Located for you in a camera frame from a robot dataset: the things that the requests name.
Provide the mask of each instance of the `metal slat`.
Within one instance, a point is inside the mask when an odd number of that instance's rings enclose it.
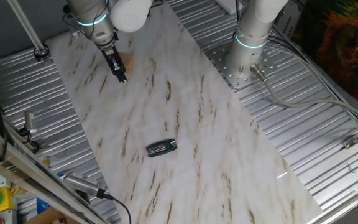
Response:
[[[25,110],[35,112],[38,133],[33,139],[49,145],[39,156],[50,159],[54,173],[78,172],[104,182],[53,60],[38,62],[32,50],[0,59],[0,105],[17,129],[24,125]],[[112,201],[94,199],[91,204],[107,220],[120,220]],[[19,213],[23,222],[34,217],[35,200],[19,202]]]

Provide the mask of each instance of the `marble surface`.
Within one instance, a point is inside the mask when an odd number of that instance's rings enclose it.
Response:
[[[84,37],[47,44],[133,223],[306,223],[322,213],[168,5],[119,38],[135,62],[126,84]],[[145,146],[168,138],[176,151],[147,156]]]

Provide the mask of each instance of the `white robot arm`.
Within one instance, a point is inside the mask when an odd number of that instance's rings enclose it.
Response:
[[[112,24],[123,32],[135,32],[145,23],[152,0],[118,0],[110,10]]]

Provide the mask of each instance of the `metal rod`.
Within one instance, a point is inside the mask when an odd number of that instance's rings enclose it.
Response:
[[[92,222],[98,224],[106,223],[100,214],[90,207],[90,205],[88,205],[72,189],[67,188],[63,181],[53,174],[44,163],[40,162],[28,148],[26,148],[15,137],[12,138],[14,138],[16,147],[19,147],[21,152],[19,152],[19,150],[17,150],[14,146],[8,144],[6,161],[18,168],[18,170],[13,172],[12,170],[7,170],[0,164],[0,174],[2,176],[41,198],[51,206],[61,210],[63,213],[74,218],[80,223],[87,223],[87,221],[71,212],[66,205],[61,204],[55,197],[64,201],[65,204],[71,206],[77,212],[83,213],[84,216],[89,218]],[[3,151],[3,142],[4,140],[0,136],[0,155]],[[53,195],[50,192],[44,192],[42,189],[37,189],[26,182],[24,178],[25,176],[31,177],[32,180],[52,192]]]
[[[27,32],[27,35],[30,37],[31,42],[34,44],[34,47],[39,51],[44,51],[45,47],[42,44],[41,40],[38,38],[35,30],[32,28],[27,16],[25,16],[23,9],[20,7],[17,0],[7,0],[9,5],[11,5],[12,10],[15,12],[16,17],[19,19],[24,30]]]

